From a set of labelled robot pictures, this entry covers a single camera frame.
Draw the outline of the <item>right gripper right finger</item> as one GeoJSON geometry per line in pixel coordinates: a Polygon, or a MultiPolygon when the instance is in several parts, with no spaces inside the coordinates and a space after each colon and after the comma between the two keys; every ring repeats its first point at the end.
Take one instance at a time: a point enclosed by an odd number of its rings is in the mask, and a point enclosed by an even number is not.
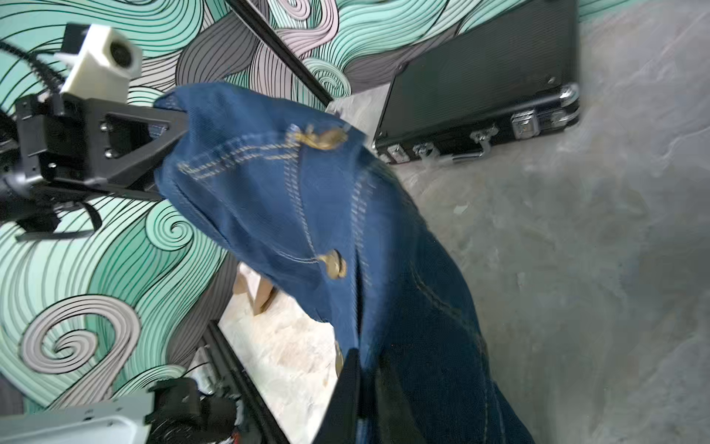
{"type": "Polygon", "coordinates": [[[361,398],[360,353],[350,349],[313,444],[353,444],[361,398]]]}

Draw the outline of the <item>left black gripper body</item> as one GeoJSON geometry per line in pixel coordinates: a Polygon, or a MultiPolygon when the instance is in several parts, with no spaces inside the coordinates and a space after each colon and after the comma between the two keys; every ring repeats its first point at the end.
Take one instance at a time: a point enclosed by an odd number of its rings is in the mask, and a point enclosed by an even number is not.
{"type": "Polygon", "coordinates": [[[72,94],[20,98],[1,116],[1,200],[79,203],[161,198],[161,111],[72,94]]]}

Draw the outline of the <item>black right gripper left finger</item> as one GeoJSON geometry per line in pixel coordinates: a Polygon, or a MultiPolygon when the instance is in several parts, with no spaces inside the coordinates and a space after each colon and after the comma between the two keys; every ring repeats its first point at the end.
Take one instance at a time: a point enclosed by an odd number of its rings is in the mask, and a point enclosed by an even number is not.
{"type": "Polygon", "coordinates": [[[182,111],[138,109],[105,118],[106,182],[120,190],[155,192],[155,170],[187,133],[182,111]]]}

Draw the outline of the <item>dark blue denim skirt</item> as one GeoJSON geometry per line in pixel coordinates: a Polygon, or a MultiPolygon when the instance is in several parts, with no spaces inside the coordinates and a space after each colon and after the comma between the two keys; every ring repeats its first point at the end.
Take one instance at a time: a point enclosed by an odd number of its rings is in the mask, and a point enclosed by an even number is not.
{"type": "Polygon", "coordinates": [[[229,83],[155,106],[188,118],[159,192],[358,353],[358,442],[532,441],[491,375],[462,272],[360,131],[229,83]]]}

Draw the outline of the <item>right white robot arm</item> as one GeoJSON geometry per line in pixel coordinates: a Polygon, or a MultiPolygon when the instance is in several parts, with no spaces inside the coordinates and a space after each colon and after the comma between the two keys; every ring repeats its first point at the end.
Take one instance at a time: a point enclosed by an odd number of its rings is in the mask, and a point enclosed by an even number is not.
{"type": "MultiPolygon", "coordinates": [[[[355,443],[361,370],[349,350],[312,443],[355,443]]],[[[1,417],[1,443],[247,443],[246,391],[240,399],[201,396],[193,379],[91,406],[1,417]]]]}

